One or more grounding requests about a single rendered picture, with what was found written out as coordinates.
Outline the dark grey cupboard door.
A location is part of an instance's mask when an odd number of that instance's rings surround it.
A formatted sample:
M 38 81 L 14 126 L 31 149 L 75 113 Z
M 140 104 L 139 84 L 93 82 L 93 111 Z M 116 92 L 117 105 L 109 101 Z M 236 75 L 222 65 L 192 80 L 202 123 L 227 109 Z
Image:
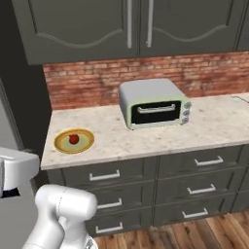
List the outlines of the dark grey cupboard door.
M 30 65 L 137 56 L 137 7 L 132 48 L 126 44 L 127 0 L 12 0 Z
M 246 0 L 154 0 L 153 38 L 147 48 L 149 0 L 141 1 L 143 56 L 231 52 Z
M 249 0 L 245 3 L 235 49 L 241 52 L 249 51 Z

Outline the dark grey drawer front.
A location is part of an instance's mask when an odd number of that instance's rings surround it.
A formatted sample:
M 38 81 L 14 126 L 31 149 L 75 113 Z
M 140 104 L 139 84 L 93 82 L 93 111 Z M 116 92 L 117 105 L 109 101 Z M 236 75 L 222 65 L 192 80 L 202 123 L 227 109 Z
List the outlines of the dark grey drawer front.
M 174 202 L 165 205 L 157 205 L 155 207 L 154 227 L 162 225 L 187 222 L 196 219 L 204 219 L 211 216 L 226 214 L 231 211 L 231 207 L 235 198 L 235 194 L 227 194 L 221 196 L 204 197 L 195 200 Z M 187 214 L 201 212 L 206 208 L 208 215 L 184 219 L 182 211 Z
M 191 174 L 220 168 L 244 166 L 245 162 L 242 156 L 243 147 L 244 145 L 229 146 L 160 156 L 159 177 L 165 178 L 180 174 Z M 214 165 L 196 166 L 194 161 L 194 159 L 197 159 L 198 161 L 215 160 L 217 156 L 222 157 L 224 162 Z
M 245 168 L 240 167 L 159 179 L 156 204 L 235 192 L 240 186 L 244 173 Z M 191 188 L 192 190 L 209 188 L 210 184 L 215 185 L 217 189 L 215 192 L 190 195 L 187 191 L 187 188 Z
M 127 210 L 123 212 L 111 213 L 108 215 L 94 216 L 86 221 L 86 227 L 90 235 L 103 236 L 124 231 L 134 231 L 148 228 L 151 225 L 152 208 L 145 207 L 140 209 Z M 95 227 L 100 229 L 112 228 L 123 222 L 124 228 L 121 231 L 112 231 L 102 234 L 95 233 Z
M 98 164 L 79 165 L 67 167 L 62 170 L 65 184 L 70 187 L 76 186 L 100 186 L 111 183 L 134 183 L 136 181 L 147 181 L 155 178 L 157 158 L 144 158 L 134 160 L 120 160 Z M 89 180 L 89 174 L 94 176 L 112 174 L 119 169 L 121 177 L 93 181 Z
M 112 211 L 123 211 L 133 208 L 151 206 L 153 204 L 154 181 L 138 182 L 125 185 L 115 185 L 111 187 L 90 190 L 97 197 L 97 205 L 112 203 L 122 199 L 123 205 L 97 209 L 98 214 Z

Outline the grey toaster oven microwave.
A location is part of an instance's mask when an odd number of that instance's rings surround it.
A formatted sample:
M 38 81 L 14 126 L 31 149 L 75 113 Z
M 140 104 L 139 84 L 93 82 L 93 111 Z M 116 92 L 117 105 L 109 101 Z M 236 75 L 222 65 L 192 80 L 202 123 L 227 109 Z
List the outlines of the grey toaster oven microwave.
M 134 105 L 175 100 L 181 102 L 180 117 L 177 120 L 151 124 L 133 124 L 131 122 L 131 108 Z M 184 104 L 187 102 L 191 102 L 190 99 L 168 79 L 136 80 L 122 83 L 119 86 L 120 108 L 126 126 L 132 130 L 141 127 L 181 125 L 184 118 L 190 119 L 190 116 L 185 117 L 183 115 L 186 110 L 190 110 L 191 114 L 191 108 L 184 108 Z

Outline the yellow green plate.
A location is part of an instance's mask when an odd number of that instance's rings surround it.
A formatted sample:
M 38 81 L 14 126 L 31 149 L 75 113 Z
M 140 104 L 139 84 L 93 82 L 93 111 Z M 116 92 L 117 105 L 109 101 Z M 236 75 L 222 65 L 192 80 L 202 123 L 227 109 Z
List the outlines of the yellow green plate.
M 69 136 L 77 134 L 79 142 L 75 145 L 69 142 Z M 84 128 L 73 128 L 62 131 L 54 139 L 55 148 L 64 154 L 77 154 L 89 149 L 94 143 L 94 135 L 91 131 Z

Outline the black glass oven door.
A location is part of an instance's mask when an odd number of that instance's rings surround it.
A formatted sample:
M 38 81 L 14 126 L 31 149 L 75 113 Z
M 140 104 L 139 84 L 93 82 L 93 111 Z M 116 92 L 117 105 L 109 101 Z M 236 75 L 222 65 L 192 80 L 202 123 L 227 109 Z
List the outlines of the black glass oven door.
M 154 107 L 170 106 L 172 104 L 175 104 L 176 106 L 175 111 L 155 113 L 155 114 L 139 114 L 137 112 L 137 107 L 154 108 Z M 151 124 L 158 122 L 175 121 L 180 117 L 180 110 L 181 110 L 181 102 L 179 100 L 137 104 L 131 108 L 131 122 L 136 125 L 142 125 L 142 124 Z

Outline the dark grey cupboard run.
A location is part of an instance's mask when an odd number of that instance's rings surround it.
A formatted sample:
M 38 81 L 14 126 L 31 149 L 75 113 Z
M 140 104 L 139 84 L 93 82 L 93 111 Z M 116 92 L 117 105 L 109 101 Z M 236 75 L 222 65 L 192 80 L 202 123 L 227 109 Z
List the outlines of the dark grey cupboard run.
M 249 210 L 249 145 L 244 145 L 242 156 L 246 170 L 231 208 L 232 213 Z

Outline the grey fridge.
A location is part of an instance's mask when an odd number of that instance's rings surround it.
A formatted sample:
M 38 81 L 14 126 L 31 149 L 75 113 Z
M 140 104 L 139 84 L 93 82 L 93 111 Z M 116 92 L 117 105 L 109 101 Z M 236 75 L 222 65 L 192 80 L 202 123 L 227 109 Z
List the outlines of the grey fridge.
M 0 80 L 0 147 L 18 150 L 21 143 Z M 37 217 L 31 182 L 18 188 L 18 196 L 0 198 L 0 249 L 21 249 Z

